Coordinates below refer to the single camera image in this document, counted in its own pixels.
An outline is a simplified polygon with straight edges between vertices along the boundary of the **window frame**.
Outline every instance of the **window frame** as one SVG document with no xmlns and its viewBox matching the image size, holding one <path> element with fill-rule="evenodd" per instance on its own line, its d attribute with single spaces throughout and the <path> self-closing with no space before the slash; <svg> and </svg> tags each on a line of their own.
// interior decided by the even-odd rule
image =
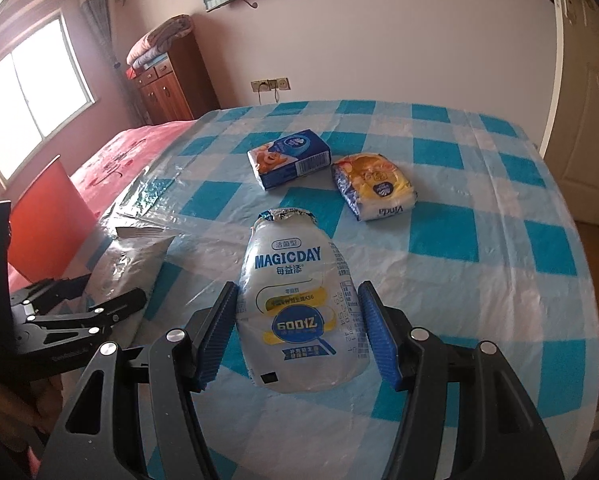
<svg viewBox="0 0 599 480">
<path fill-rule="evenodd" d="M 28 101 L 26 102 L 28 111 L 31 115 L 33 123 L 35 123 L 35 126 L 40 135 L 41 141 L 24 158 L 24 160 L 18 165 L 18 167 L 11 174 L 10 177 L 8 177 L 8 178 L 4 177 L 4 175 L 2 174 L 2 172 L 0 170 L 0 184 L 2 185 L 4 190 L 6 190 L 8 188 L 8 185 L 11 184 L 16 179 L 16 177 L 22 171 L 22 169 L 35 157 L 35 155 L 37 155 L 44 148 L 44 146 L 55 135 L 57 135 L 65 126 L 67 126 L 67 124 L 69 124 L 78 115 L 80 115 L 82 112 L 84 112 L 85 110 L 87 110 L 88 108 L 90 108 L 92 105 L 94 105 L 97 102 L 97 99 L 95 98 L 95 96 L 91 92 L 90 88 L 88 87 L 88 84 L 86 83 L 86 79 L 84 78 L 84 74 L 81 70 L 80 64 L 78 63 L 77 56 L 75 55 L 75 50 L 73 49 L 73 45 L 71 44 L 70 38 L 68 36 L 66 20 L 64 19 L 64 14 L 62 13 L 61 10 L 53 12 L 49 16 L 46 16 L 43 20 L 35 23 L 35 25 L 33 25 L 33 27 L 30 27 L 29 29 L 27 29 L 25 31 L 25 33 L 23 35 L 19 36 L 16 41 L 10 43 L 4 50 L 2 50 L 0 52 L 0 62 L 3 59 L 5 59 L 7 56 L 10 56 L 13 53 L 13 51 L 21 43 L 25 42 L 28 38 L 30 38 L 38 30 L 41 30 L 46 25 L 49 25 L 49 23 L 52 23 L 55 20 L 58 20 L 60 22 L 60 30 L 62 32 L 62 39 L 64 40 L 64 48 L 66 48 L 68 58 L 70 60 L 70 64 L 73 67 L 73 71 L 78 80 L 78 83 L 80 84 L 80 87 L 81 87 L 82 91 L 84 92 L 84 95 L 86 96 L 86 103 L 84 105 L 82 105 L 80 108 L 78 108 L 75 112 L 73 112 L 66 119 L 64 119 L 51 133 L 49 133 L 47 136 L 45 136 L 42 133 L 42 131 L 40 130 L 31 109 L 28 107 Z M 26 95 L 24 94 L 24 90 L 22 89 L 21 85 L 20 85 L 20 92 L 22 92 L 22 95 L 24 96 L 24 100 L 26 101 Z"/>
</svg>

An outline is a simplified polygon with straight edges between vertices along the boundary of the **checkered tablecloth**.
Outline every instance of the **checkered tablecloth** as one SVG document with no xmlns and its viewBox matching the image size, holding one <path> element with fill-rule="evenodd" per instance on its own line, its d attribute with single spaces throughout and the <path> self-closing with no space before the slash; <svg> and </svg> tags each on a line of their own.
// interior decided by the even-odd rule
<svg viewBox="0 0 599 480">
<path fill-rule="evenodd" d="M 263 191 L 246 152 L 310 128 L 333 156 L 379 152 L 419 195 L 412 212 L 358 222 L 328 170 Z M 297 102 L 204 116 L 141 174 L 102 219 L 181 233 L 161 269 L 137 344 L 183 326 L 237 281 L 250 227 L 263 210 L 312 211 L 351 267 L 385 304 L 446 342 L 496 341 L 544 418 L 567 476 L 595 415 L 599 327 L 582 245 L 547 167 L 522 130 L 494 117 L 416 104 Z M 110 242 L 81 250 L 92 268 Z M 450 472 L 458 388 L 449 386 L 438 478 Z M 318 394 L 252 385 L 233 332 L 217 380 L 195 396 L 223 479 L 380 478 L 405 395 L 377 367 Z M 149 471 L 162 478 L 154 437 Z"/>
</svg>

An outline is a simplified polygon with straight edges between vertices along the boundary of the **drawer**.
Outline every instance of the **drawer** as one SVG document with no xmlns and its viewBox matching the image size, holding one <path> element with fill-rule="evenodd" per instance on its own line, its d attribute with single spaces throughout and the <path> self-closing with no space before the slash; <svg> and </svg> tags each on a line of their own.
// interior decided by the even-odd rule
<svg viewBox="0 0 599 480">
<path fill-rule="evenodd" d="M 169 72 L 173 72 L 173 65 L 171 65 L 171 60 L 168 58 L 161 60 L 157 65 L 155 65 L 155 72 L 158 73 L 158 77 L 166 75 Z"/>
<path fill-rule="evenodd" d="M 138 75 L 134 81 L 138 88 L 142 88 L 146 86 L 148 83 L 155 81 L 158 78 L 158 75 L 155 72 L 155 67 L 149 68 L 146 72 L 142 72 Z"/>
</svg>

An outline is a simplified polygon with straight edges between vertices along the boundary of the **wall socket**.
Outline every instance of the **wall socket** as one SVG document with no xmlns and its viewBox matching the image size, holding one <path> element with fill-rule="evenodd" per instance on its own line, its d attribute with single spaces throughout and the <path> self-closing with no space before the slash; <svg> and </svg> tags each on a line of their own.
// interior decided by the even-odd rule
<svg viewBox="0 0 599 480">
<path fill-rule="evenodd" d="M 259 79 L 257 81 L 251 81 L 251 88 L 253 92 L 270 92 L 277 88 L 279 90 L 290 90 L 291 84 L 289 78 L 280 77 L 277 79 Z"/>
</svg>

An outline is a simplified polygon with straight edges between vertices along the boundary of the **human hand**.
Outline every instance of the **human hand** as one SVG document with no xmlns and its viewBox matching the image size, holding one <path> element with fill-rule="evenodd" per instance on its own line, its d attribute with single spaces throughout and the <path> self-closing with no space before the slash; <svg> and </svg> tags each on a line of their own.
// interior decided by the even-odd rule
<svg viewBox="0 0 599 480">
<path fill-rule="evenodd" d="M 0 442 L 12 451 L 24 451 L 28 443 L 22 426 L 51 434 L 62 412 L 62 378 L 55 376 L 31 382 L 35 407 L 0 384 Z"/>
</svg>

